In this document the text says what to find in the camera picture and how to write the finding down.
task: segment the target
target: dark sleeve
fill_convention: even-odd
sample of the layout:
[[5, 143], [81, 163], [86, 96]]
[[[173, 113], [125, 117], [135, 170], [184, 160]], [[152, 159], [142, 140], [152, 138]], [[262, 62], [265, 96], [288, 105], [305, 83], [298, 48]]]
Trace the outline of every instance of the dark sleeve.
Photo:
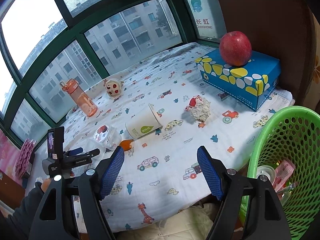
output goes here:
[[6, 219], [12, 230], [19, 232], [21, 239], [29, 238], [31, 224], [43, 195], [41, 183], [36, 182], [36, 187], [22, 199], [20, 207], [16, 208], [13, 215], [9, 215]]

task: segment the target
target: blue gripper pad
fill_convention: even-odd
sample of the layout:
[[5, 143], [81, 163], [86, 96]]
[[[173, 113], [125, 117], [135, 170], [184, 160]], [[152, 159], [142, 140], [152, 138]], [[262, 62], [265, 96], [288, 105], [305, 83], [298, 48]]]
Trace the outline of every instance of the blue gripper pad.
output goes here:
[[103, 174], [101, 178], [101, 185], [100, 185], [100, 199], [104, 199], [108, 196], [113, 188], [113, 185], [116, 182], [118, 177], [119, 171], [122, 167], [124, 162], [124, 150], [122, 147], [117, 147], [112, 155], [115, 156], [111, 160], [107, 170]]
[[197, 151], [197, 159], [202, 173], [204, 175], [204, 178], [207, 181], [211, 194], [216, 196], [217, 199], [221, 201], [224, 195], [222, 191], [221, 178], [212, 166], [212, 163], [209, 158], [211, 159], [205, 147], [199, 147]]

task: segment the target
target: blue box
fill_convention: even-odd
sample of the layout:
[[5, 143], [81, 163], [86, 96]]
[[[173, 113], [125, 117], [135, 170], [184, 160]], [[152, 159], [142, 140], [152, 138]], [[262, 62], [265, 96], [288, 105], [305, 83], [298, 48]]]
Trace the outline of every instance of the blue box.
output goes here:
[[204, 82], [227, 92], [254, 111], [270, 98], [281, 72], [279, 59], [256, 51], [242, 67], [226, 64], [218, 49], [195, 62]]

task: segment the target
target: person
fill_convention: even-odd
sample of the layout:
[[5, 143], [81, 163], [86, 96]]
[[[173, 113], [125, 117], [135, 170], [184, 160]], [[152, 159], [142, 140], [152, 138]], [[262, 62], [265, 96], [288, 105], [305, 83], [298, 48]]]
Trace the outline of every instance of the person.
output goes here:
[[50, 183], [51, 179], [45, 179], [42, 184], [36, 182], [35, 188], [22, 199], [20, 207], [8, 218], [0, 212], [1, 240], [28, 240], [33, 218]]

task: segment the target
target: orange water bottle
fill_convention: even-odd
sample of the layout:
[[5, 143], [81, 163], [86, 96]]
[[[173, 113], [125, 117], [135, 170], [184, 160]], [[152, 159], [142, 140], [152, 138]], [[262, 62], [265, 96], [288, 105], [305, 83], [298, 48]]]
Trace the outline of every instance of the orange water bottle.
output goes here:
[[76, 102], [87, 116], [93, 116], [97, 112], [97, 105], [82, 90], [77, 80], [71, 78], [66, 84], [61, 81], [60, 86], [63, 91], [68, 92], [73, 101]]

